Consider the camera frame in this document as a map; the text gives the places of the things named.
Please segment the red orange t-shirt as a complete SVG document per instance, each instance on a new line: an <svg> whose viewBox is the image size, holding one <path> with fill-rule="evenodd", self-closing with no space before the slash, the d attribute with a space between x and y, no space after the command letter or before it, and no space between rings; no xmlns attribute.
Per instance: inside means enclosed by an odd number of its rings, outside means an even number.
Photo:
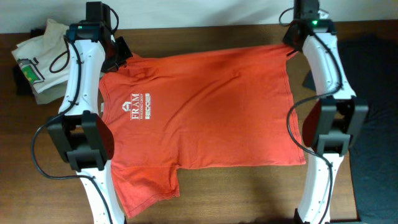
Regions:
<svg viewBox="0 0 398 224"><path fill-rule="evenodd" d="M180 194L177 171L303 165L286 72L290 48L265 45L130 58L99 82L114 137L111 175L129 218Z"/></svg>

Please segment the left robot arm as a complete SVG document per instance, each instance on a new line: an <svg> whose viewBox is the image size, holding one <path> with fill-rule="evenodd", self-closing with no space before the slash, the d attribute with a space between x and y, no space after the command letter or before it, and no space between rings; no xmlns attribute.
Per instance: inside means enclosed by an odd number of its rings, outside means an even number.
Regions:
<svg viewBox="0 0 398 224"><path fill-rule="evenodd" d="M114 35L107 4L88 2L84 20L66 31L70 73L58 115L45 127L64 162L80 179L95 223L126 223L111 177L114 138L99 116L100 76L115 72L132 56L122 37Z"/></svg>

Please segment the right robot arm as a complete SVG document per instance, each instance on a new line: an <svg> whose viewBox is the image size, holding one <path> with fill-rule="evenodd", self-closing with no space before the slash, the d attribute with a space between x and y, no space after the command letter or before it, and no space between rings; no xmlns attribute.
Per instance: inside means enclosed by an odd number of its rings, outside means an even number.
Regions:
<svg viewBox="0 0 398 224"><path fill-rule="evenodd" d="M315 96L296 102L288 111L286 123L296 108L316 103L302 126L302 142L292 129L293 142L308 154L308 171L303 197L295 209L294 223L330 223L330 204L336 175L349 148L358 138L368 113L366 100L352 89L338 52L338 38L331 19L322 17L317 0L295 0L292 21L287 24L284 44L307 59L315 84Z"/></svg>

